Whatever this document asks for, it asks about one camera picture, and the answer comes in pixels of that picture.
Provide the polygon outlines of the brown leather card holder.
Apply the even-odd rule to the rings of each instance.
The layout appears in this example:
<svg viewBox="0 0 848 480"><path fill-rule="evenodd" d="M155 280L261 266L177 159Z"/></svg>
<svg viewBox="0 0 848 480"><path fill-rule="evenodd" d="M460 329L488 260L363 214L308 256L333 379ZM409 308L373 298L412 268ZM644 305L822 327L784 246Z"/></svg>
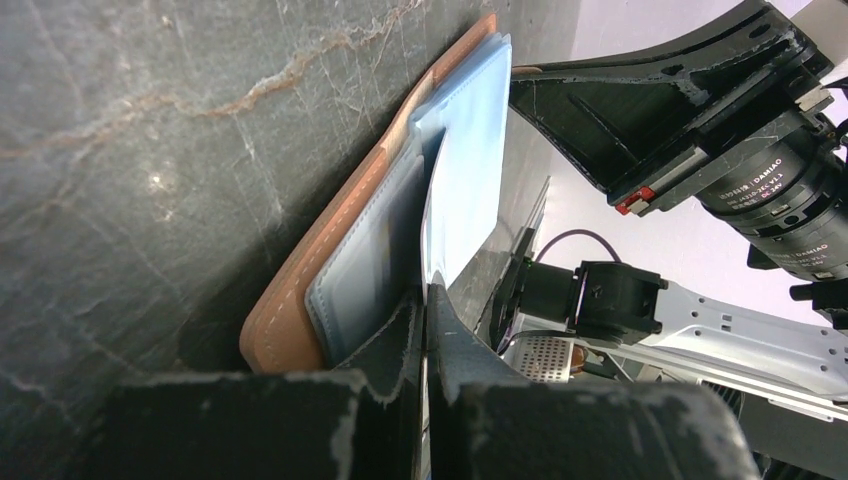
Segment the brown leather card holder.
<svg viewBox="0 0 848 480"><path fill-rule="evenodd" d="M335 367L408 288L457 279L497 223L511 64L491 14L426 70L248 314L253 371Z"/></svg>

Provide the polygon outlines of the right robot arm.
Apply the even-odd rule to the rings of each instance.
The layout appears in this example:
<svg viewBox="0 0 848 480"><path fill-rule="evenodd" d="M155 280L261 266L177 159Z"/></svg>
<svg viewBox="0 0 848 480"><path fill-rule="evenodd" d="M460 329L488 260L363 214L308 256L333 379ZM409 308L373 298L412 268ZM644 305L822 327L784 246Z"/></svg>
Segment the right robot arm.
<svg viewBox="0 0 848 480"><path fill-rule="evenodd" d="M847 417L847 126L825 116L847 87L847 5L792 17L745 1L667 43L513 69L510 107L622 215L696 199L749 245L747 264L796 279L805 325L722 303L618 256L573 270L532 256L527 230L490 300L499 353L521 314L551 336L677 370L823 421Z"/></svg>

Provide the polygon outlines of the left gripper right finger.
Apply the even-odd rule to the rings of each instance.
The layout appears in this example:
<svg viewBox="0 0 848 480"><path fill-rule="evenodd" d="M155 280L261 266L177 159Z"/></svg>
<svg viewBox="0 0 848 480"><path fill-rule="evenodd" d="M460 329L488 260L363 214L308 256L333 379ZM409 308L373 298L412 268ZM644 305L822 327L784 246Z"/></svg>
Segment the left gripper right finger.
<svg viewBox="0 0 848 480"><path fill-rule="evenodd" d="M730 409L681 383L537 383L426 297L436 479L755 479Z"/></svg>

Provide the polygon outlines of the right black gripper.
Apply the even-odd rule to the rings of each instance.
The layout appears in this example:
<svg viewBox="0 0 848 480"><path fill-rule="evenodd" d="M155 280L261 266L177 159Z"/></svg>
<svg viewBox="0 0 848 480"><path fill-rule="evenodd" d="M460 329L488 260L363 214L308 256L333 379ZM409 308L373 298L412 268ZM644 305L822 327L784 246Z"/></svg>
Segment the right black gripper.
<svg viewBox="0 0 848 480"><path fill-rule="evenodd" d="M509 104L620 213L695 198L749 242L750 267L843 282L832 67L775 7L744 1L661 45L514 72Z"/></svg>

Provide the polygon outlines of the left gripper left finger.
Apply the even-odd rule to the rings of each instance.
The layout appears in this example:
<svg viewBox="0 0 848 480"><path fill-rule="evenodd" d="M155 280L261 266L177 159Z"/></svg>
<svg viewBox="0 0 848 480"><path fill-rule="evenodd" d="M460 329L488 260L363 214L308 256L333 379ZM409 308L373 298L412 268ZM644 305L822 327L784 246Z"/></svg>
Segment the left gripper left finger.
<svg viewBox="0 0 848 480"><path fill-rule="evenodd" d="M160 376L117 387L86 438L90 479L415 479L423 305L405 295L340 366Z"/></svg>

